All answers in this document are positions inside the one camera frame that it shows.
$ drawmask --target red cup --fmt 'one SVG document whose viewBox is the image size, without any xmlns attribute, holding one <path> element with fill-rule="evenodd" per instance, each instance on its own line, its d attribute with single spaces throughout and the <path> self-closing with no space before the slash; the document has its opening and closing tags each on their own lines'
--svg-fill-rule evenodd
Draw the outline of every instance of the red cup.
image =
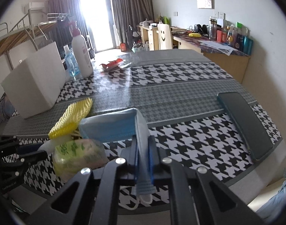
<svg viewBox="0 0 286 225">
<path fill-rule="evenodd" d="M 217 42 L 222 42 L 222 31 L 217 31 Z"/>
</svg>

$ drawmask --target blue face mask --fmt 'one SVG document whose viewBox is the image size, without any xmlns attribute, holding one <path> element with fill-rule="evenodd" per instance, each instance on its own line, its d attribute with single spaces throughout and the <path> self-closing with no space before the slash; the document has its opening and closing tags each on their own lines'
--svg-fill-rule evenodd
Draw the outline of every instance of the blue face mask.
<svg viewBox="0 0 286 225">
<path fill-rule="evenodd" d="M 102 143 L 137 137 L 138 175 L 136 195 L 153 194 L 156 188 L 151 181 L 149 169 L 147 122 L 136 108 L 120 112 L 106 113 L 81 120 L 80 134 L 85 139 L 99 140 Z"/>
</svg>

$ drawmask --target white paper sheet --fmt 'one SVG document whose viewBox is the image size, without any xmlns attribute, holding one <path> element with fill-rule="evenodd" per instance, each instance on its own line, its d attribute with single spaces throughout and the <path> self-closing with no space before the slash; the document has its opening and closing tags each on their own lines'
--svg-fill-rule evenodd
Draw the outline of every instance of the white paper sheet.
<svg viewBox="0 0 286 225">
<path fill-rule="evenodd" d="M 200 42 L 201 45 L 204 45 L 204 46 L 208 46 L 208 47 L 211 47 L 211 48 L 214 48 L 216 50 L 218 50 L 219 52 L 222 52 L 226 55 L 230 55 L 233 51 L 237 51 L 237 49 L 233 48 L 233 47 L 230 47 L 230 46 L 225 46 L 225 45 L 222 45 L 220 43 L 217 43 L 215 41 L 206 41 L 206 40 L 198 40 Z"/>
</svg>

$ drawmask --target power outlet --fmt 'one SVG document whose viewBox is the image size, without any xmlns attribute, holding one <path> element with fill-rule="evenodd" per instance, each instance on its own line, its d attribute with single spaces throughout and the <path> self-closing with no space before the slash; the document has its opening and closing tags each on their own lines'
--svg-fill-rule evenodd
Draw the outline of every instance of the power outlet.
<svg viewBox="0 0 286 225">
<path fill-rule="evenodd" d="M 219 18 L 219 19 L 225 19 L 225 13 L 219 12 L 218 18 Z"/>
<path fill-rule="evenodd" d="M 215 18 L 218 18 L 218 17 L 219 17 L 219 12 L 214 10 L 213 16 L 214 16 Z"/>
</svg>

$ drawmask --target bread in plastic bag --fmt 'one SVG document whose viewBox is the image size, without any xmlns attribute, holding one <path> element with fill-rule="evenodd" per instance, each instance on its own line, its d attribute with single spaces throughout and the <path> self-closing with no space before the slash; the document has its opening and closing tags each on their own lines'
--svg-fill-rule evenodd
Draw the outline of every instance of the bread in plastic bag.
<svg viewBox="0 0 286 225">
<path fill-rule="evenodd" d="M 55 174 L 65 182 L 84 167 L 96 169 L 108 161 L 104 145 L 91 139 L 78 139 L 58 145 L 53 154 Z"/>
</svg>

